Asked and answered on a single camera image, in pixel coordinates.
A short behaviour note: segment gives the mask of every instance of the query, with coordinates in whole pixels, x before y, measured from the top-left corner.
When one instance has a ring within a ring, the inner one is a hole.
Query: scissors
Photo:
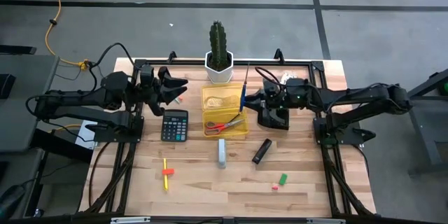
[[[228,123],[214,123],[214,122],[207,122],[205,126],[207,129],[205,130],[205,134],[213,135],[213,134],[219,134],[223,130],[227,129],[228,127],[231,127],[233,125],[236,125],[240,122],[244,121],[244,119],[236,120]]]

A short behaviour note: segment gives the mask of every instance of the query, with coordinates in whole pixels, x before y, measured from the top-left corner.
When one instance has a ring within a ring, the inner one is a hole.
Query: yellow pencil
[[[167,159],[163,159],[163,169],[167,169]],[[165,190],[168,190],[168,175],[163,175],[163,187]]]

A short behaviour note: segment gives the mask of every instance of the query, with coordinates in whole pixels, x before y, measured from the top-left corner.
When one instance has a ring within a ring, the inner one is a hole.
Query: black marker
[[[252,162],[254,162],[258,165],[258,163],[261,161],[261,159],[263,158],[263,156],[265,155],[267,149],[269,149],[271,144],[272,144],[272,141],[269,139],[266,139],[263,142],[263,144],[261,145],[261,147],[258,149],[257,154],[255,154],[255,157],[252,158]]]

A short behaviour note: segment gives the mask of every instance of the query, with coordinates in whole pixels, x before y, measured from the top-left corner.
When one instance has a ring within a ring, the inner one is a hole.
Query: potted cactus
[[[214,21],[210,28],[211,51],[205,54],[205,69],[212,83],[228,83],[233,75],[233,53],[227,51],[224,26]]]

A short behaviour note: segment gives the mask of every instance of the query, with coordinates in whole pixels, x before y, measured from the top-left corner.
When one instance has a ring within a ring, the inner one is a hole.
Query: red block
[[[174,169],[163,169],[162,170],[162,175],[170,175],[170,174],[174,174]]]

